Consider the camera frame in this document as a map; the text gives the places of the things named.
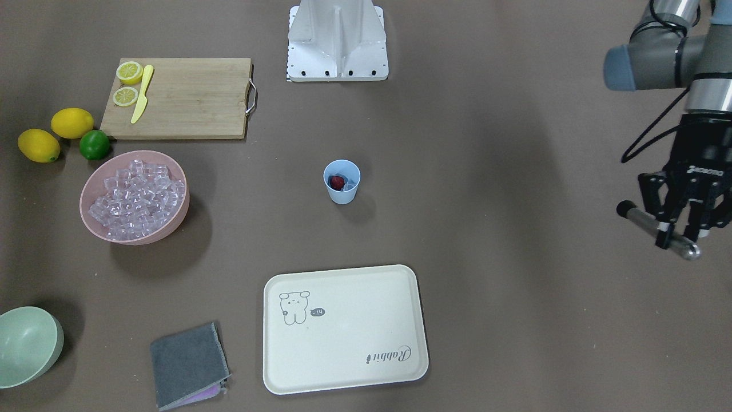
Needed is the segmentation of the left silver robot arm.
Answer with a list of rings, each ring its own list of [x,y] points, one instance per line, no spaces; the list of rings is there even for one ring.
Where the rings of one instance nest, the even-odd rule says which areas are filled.
[[[679,125],[648,141],[640,135],[620,159],[674,136],[664,167],[638,175],[643,208],[626,200],[616,211],[685,260],[701,255],[698,238],[730,222],[730,2],[712,1],[708,33],[692,37],[700,16],[698,1],[649,1],[629,41],[610,49],[603,65],[609,90],[682,89]]]

